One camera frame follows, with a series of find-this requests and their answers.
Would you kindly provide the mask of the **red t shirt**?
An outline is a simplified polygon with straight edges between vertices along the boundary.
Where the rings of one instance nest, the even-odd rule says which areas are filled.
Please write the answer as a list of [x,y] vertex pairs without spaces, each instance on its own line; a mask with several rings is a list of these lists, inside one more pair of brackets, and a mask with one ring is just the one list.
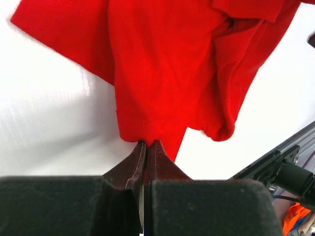
[[229,139],[299,0],[23,0],[11,23],[115,88],[120,137]]

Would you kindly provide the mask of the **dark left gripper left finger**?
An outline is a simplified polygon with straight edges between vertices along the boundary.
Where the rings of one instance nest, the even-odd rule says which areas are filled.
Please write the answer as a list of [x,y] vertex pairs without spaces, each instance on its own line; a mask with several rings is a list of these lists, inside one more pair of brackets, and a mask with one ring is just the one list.
[[138,236],[144,230],[146,144],[138,142],[131,154],[106,172],[106,234]]

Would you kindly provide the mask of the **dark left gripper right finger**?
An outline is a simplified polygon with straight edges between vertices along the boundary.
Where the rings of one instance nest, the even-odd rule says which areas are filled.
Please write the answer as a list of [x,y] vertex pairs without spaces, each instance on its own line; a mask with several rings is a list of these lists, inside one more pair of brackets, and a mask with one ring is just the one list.
[[166,154],[160,140],[155,140],[147,151],[144,171],[144,235],[153,235],[151,182],[158,180],[187,180],[187,176]]

